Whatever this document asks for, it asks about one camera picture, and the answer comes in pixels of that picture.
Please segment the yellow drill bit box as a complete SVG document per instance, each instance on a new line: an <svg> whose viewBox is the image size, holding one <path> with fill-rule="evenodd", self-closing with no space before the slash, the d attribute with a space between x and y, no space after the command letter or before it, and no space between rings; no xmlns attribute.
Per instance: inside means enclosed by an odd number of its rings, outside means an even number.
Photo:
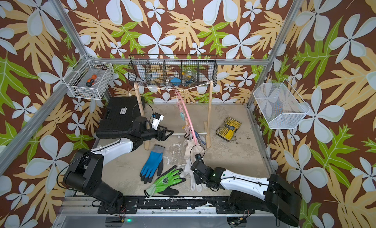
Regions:
<svg viewBox="0 0 376 228"><path fill-rule="evenodd" d="M223 124L216 130L216 135L229 142L240 127L241 122L232 117L227 117Z"/></svg>

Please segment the blue object in basket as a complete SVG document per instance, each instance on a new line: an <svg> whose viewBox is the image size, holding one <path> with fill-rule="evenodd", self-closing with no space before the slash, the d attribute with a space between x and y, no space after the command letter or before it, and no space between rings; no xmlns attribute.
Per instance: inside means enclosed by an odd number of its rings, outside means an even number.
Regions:
<svg viewBox="0 0 376 228"><path fill-rule="evenodd" d="M174 87L178 87L181 85L181 80L179 78L173 78L170 80L170 83L174 86Z"/></svg>

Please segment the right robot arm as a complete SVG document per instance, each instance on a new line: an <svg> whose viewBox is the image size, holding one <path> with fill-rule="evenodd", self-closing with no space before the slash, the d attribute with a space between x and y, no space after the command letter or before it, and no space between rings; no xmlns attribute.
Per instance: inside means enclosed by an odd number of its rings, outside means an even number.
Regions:
<svg viewBox="0 0 376 228"><path fill-rule="evenodd" d="M201 154L195 155L191 170L196 184L213 191L232 190L229 204L236 208L264 210L285 224L299 225L302 195L282 177L272 174L269 178L254 178L221 167L212 169L204 164Z"/></svg>

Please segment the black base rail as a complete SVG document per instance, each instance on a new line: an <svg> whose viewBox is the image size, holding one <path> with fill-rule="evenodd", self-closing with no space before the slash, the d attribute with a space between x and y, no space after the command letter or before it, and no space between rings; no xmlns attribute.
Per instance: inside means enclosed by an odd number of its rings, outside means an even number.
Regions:
<svg viewBox="0 0 376 228"><path fill-rule="evenodd" d="M229 203L228 196L204 197L152 197L124 196L123 207L125 214L136 214L142 209L184 210L199 207L213 207L217 214L237 213L239 209Z"/></svg>

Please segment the clear bottle in basket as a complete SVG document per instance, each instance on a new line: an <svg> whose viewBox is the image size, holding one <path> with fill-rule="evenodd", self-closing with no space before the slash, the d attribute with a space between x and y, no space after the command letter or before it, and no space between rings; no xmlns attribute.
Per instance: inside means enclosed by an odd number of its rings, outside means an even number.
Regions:
<svg viewBox="0 0 376 228"><path fill-rule="evenodd" d="M194 69L187 69L185 71L185 81L187 83L194 83L196 81L196 71Z"/></svg>

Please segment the pink clip hanger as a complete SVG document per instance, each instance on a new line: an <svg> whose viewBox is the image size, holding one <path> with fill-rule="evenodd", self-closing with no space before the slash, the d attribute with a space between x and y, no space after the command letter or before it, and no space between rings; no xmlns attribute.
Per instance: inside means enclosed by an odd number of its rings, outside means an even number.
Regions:
<svg viewBox="0 0 376 228"><path fill-rule="evenodd" d="M188 109L185 105L184 99L179 93L179 91L175 91L176 99L177 99L177 106L180 111L180 117L185 122L185 126L183 129L185 130L184 138L192 139L195 143L195 145L198 144L197 136L188 112Z"/></svg>

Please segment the blue rubber glove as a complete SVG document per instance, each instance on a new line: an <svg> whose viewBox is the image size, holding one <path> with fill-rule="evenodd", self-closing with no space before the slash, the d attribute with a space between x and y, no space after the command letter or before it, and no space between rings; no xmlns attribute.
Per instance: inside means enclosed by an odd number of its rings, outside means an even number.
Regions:
<svg viewBox="0 0 376 228"><path fill-rule="evenodd" d="M151 183L155 174L158 177L162 174L164 150L165 147L161 145L154 145L151 150L149 158L140 172L141 181L144 184Z"/></svg>

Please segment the black plastic tool case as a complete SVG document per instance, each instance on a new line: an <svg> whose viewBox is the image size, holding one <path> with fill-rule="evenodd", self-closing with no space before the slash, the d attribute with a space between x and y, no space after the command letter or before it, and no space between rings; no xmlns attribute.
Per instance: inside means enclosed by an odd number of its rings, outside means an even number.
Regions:
<svg viewBox="0 0 376 228"><path fill-rule="evenodd" d="M137 98L112 97L96 130L99 139L128 138L135 118L141 116Z"/></svg>

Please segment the white mesh basket right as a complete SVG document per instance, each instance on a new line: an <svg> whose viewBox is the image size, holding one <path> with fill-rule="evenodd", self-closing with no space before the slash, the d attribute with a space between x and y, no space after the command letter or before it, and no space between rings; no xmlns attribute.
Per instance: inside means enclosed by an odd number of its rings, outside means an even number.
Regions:
<svg viewBox="0 0 376 228"><path fill-rule="evenodd" d="M310 111L309 104L286 79L281 83L264 83L253 95L269 128L273 130L298 127Z"/></svg>

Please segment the green rubber glove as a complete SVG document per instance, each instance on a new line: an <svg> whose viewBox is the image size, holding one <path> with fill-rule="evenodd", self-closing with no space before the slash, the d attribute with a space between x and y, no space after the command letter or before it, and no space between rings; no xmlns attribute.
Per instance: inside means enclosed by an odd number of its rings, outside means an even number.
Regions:
<svg viewBox="0 0 376 228"><path fill-rule="evenodd" d="M148 189L144 190L145 196L147 198L152 197L154 194L177 196L179 194L179 191L172 187L186 181L185 178L180 177L182 172L183 169L178 169L177 166L174 165L169 170L160 175Z"/></svg>

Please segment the wooden drying rack frame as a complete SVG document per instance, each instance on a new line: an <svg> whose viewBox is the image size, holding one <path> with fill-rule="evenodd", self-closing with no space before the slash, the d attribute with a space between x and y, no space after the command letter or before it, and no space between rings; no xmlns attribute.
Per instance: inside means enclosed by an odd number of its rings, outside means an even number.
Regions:
<svg viewBox="0 0 376 228"><path fill-rule="evenodd" d="M211 120L211 110L212 110L211 107L212 107L213 81L210 81L210 82L205 83L205 84L209 85L209 107L208 107L208 119L207 119L206 122L204 122L205 132L201 133L201 134L206 135L206 146L207 146L207 148L210 148L211 147L210 120ZM141 116L145 116L145 111L144 111L144 108L143 108L143 104L141 103L141 95L140 95L140 92L139 92L140 86L138 85L138 83L134 83L133 89L135 90L135 93L136 93L136 97L137 97L137 101L138 101L137 106L139 107Z"/></svg>

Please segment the white cotton glove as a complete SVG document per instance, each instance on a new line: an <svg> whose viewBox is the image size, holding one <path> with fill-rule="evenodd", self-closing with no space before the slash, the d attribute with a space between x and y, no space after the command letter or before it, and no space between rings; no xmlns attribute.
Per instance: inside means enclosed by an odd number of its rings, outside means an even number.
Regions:
<svg viewBox="0 0 376 228"><path fill-rule="evenodd" d="M201 184L196 184L193 171L191 170L192 163L189 159L186 160L186 165L184 167L183 172L180 174L181 178L187 179L187 177L190 177L190 189L191 191L197 191L202 192L203 187Z"/></svg>

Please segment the orange black screwdriver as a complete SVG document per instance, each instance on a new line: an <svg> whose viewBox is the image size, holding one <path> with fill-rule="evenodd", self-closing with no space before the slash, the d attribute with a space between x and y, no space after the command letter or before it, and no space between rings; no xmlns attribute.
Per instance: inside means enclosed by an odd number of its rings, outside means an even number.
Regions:
<svg viewBox="0 0 376 228"><path fill-rule="evenodd" d="M92 75L86 82L87 87L92 87L97 79L97 75Z"/></svg>

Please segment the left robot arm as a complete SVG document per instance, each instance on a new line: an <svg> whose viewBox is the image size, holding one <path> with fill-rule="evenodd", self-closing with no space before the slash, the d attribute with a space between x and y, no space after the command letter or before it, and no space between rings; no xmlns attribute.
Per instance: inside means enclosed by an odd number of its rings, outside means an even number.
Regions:
<svg viewBox="0 0 376 228"><path fill-rule="evenodd" d="M168 139L174 132L160 125L162 119L163 116L159 114L152 121L143 116L136 117L133 127L122 131L117 142L90 151L79 150L68 166L63 182L70 189L101 201L108 213L125 211L124 195L102 180L103 166L121 155L135 151L145 141Z"/></svg>

